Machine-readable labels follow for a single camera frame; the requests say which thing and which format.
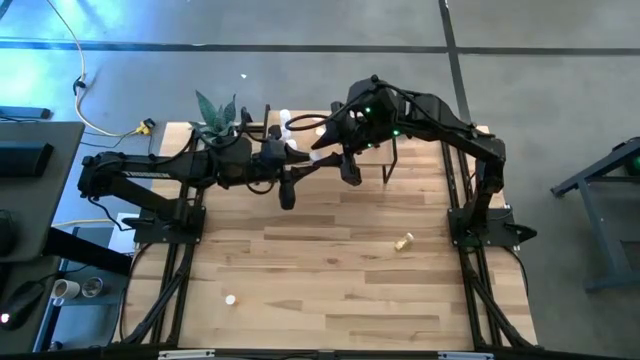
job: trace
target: table leg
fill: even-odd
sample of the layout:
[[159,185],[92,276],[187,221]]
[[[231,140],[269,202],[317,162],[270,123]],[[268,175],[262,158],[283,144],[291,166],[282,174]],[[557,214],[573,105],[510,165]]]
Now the table leg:
[[44,255],[57,255],[97,268],[129,275],[131,258],[119,252],[98,246],[77,236],[52,228],[42,251]]

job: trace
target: small bottle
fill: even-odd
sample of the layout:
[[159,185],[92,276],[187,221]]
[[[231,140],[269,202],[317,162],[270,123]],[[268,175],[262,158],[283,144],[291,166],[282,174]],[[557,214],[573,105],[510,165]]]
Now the small bottle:
[[394,248],[396,251],[409,250],[411,244],[413,243],[413,235],[411,233],[407,233],[402,239],[396,241]]
[[282,140],[291,139],[291,131],[284,127],[287,121],[291,120],[291,113],[287,109],[280,110],[280,131],[282,131]]

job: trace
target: white cup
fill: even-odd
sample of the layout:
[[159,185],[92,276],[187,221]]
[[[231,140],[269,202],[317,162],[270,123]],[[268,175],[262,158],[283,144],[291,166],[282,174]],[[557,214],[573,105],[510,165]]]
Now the white cup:
[[57,299],[73,299],[80,293],[80,284],[75,281],[58,279],[53,283],[51,298]]

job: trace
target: computer mouse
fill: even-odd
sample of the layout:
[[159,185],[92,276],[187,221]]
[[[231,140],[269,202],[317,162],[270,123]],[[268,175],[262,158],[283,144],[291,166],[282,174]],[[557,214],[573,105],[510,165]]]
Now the computer mouse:
[[9,255],[15,246],[16,232],[11,213],[0,210],[0,256]]
[[37,281],[18,286],[0,306],[0,328],[15,330],[24,325],[43,293],[44,285]]

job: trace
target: power cord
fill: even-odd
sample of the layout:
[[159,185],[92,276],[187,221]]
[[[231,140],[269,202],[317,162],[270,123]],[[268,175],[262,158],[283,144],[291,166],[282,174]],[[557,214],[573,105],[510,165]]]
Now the power cord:
[[103,149],[114,149],[114,148],[118,147],[118,145],[120,145],[120,143],[121,143],[124,139],[126,139],[127,137],[129,137],[129,136],[131,136],[131,135],[134,135],[134,133],[131,133],[131,134],[128,134],[128,135],[125,135],[125,136],[120,137],[120,139],[118,139],[118,141],[117,141],[115,144],[113,144],[113,145],[98,145],[98,144],[91,144],[91,143],[87,143],[87,142],[84,142],[84,141],[80,141],[80,144],[85,145],[85,146],[91,146],[91,147],[103,148]]
[[529,297],[529,278],[527,277],[527,269],[525,269],[524,263],[522,262],[518,254],[516,254],[516,252],[513,251],[511,248],[509,248],[508,246],[503,246],[502,248],[505,249],[509,254],[511,254],[511,256],[513,256],[516,259],[516,261],[518,261],[518,264],[520,264],[520,271],[522,272],[522,280],[524,281],[524,291],[527,294],[527,297]]
[[109,213],[109,210],[107,210],[107,208],[106,208],[106,207],[104,207],[102,204],[98,204],[97,202],[95,202],[95,201],[94,201],[93,199],[91,199],[90,197],[87,197],[87,200],[89,200],[89,202],[90,202],[90,203],[92,203],[93,205],[95,205],[95,206],[97,206],[97,207],[101,208],[101,209],[104,211],[105,215],[107,215],[107,218],[109,218],[109,220],[111,220],[111,222],[113,222],[113,223],[118,227],[118,230],[120,230],[120,231],[131,231],[131,230],[134,230],[133,228],[123,229],[123,228],[122,228],[122,225],[120,225],[120,223],[119,223],[119,222],[117,222],[117,221],[116,221],[116,219],[114,219],[114,218],[111,216],[111,214]]
[[49,4],[49,6],[56,13],[56,15],[58,15],[58,17],[60,18],[60,20],[62,21],[64,26],[67,28],[67,30],[69,30],[69,33],[73,37],[73,41],[76,43],[76,47],[78,48],[78,52],[80,53],[80,64],[82,66],[81,67],[81,72],[80,72],[80,76],[78,76],[76,81],[73,82],[73,92],[75,94],[76,114],[78,115],[80,120],[82,120],[82,122],[85,123],[85,125],[87,125],[88,127],[94,129],[95,131],[97,131],[97,132],[99,132],[99,133],[101,133],[103,135],[111,136],[111,137],[122,137],[122,136],[126,136],[128,134],[131,134],[132,132],[125,133],[125,134],[115,134],[115,133],[111,133],[109,131],[103,130],[103,129],[99,128],[98,126],[92,124],[89,120],[87,120],[87,118],[84,115],[82,115],[82,112],[80,111],[80,105],[82,103],[82,98],[83,97],[80,95],[79,88],[80,89],[86,89],[87,88],[87,85],[85,84],[86,61],[85,61],[85,58],[84,58],[84,52],[82,51],[82,46],[80,45],[80,41],[78,41],[78,38],[76,37],[76,34],[73,32],[73,30],[71,29],[71,27],[69,26],[67,21],[64,19],[64,17],[62,17],[62,15],[58,11],[58,9],[53,5],[51,0],[45,0],[45,1]]
[[133,258],[133,261],[131,262],[131,270],[129,271],[129,277],[127,278],[127,284],[125,285],[124,289],[122,289],[122,295],[121,295],[122,300],[120,301],[120,323],[118,327],[120,341],[122,341],[125,338],[122,324],[124,323],[124,308],[127,306],[127,290],[129,289],[129,285],[131,284],[131,278],[133,277],[133,272],[136,269],[136,264],[138,263],[138,260],[142,257],[144,252],[147,251],[147,249],[150,246],[151,246],[151,243],[144,244],[140,248],[140,251],[138,251],[138,255]]

